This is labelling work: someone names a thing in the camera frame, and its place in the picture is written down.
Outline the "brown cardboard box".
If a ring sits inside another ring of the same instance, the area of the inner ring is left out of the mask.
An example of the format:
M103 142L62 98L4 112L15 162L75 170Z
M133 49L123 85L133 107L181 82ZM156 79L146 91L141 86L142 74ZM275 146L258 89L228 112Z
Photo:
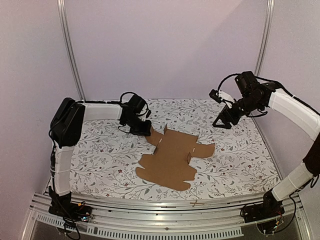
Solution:
M163 133L153 128L145 138L155 146L152 154L143 154L135 169L136 175L151 183L176 191L191 187L197 170L190 166L192 158L210 158L215 144L198 143L198 136L165 127Z

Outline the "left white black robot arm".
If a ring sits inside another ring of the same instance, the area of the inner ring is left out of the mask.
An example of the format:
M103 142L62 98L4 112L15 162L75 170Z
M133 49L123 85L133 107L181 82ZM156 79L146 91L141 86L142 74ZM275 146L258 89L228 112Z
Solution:
M52 140L51 189L58 197L70 194L70 169L72 154L81 138L83 123L97 120L118 120L129 126L135 136L150 136L152 123L148 103L136 93L127 102L104 100L74 100L66 97L55 113L49 129Z

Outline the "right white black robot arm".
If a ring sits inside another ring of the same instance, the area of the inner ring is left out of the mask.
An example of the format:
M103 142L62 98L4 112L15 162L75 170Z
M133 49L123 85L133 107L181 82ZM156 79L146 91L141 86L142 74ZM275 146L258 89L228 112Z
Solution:
M224 108L213 122L213 127L230 129L238 124L242 117L252 118L252 112L263 117L268 110L273 110L283 123L277 123L276 129L283 135L292 137L282 143L283 147L293 144L293 152L298 153L302 147L297 167L294 167L275 187L263 196L263 203L258 213L262 218L269 218L278 210L278 206L289 195L300 191L307 184L315 185L320 179L320 114L303 100L289 92L276 80L256 76L252 71L233 73L226 76L221 83L234 78L240 92L235 99L222 91L222 84L209 92L209 97Z

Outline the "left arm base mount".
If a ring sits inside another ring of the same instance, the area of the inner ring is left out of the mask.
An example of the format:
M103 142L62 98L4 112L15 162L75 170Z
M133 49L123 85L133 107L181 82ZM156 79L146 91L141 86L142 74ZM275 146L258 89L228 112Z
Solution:
M92 218L93 208L86 203L57 202L52 200L48 212L69 222L88 222Z

